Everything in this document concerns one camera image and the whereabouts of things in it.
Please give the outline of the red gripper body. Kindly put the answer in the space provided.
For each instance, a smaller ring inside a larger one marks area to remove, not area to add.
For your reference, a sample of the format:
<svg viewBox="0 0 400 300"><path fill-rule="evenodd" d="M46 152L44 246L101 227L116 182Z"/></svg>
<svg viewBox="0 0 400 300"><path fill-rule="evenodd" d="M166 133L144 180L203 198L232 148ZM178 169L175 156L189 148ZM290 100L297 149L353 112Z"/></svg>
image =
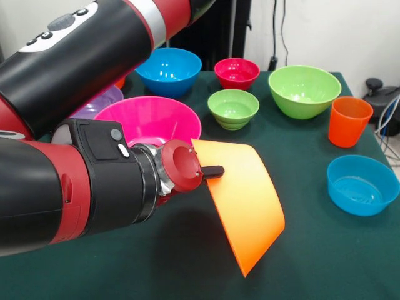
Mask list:
<svg viewBox="0 0 400 300"><path fill-rule="evenodd" d="M174 190L187 193L203 181L199 159L194 148L181 140L173 139L162 146L161 162Z"/></svg>

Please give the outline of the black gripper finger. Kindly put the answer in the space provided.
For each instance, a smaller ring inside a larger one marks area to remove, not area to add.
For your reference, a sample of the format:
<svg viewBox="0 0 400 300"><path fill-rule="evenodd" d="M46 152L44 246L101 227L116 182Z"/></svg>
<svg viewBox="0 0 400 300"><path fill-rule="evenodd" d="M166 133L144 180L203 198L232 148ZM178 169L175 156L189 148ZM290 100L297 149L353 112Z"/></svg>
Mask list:
<svg viewBox="0 0 400 300"><path fill-rule="evenodd" d="M222 166L204 166L201 168L202 178L204 180L220 178L224 174Z"/></svg>

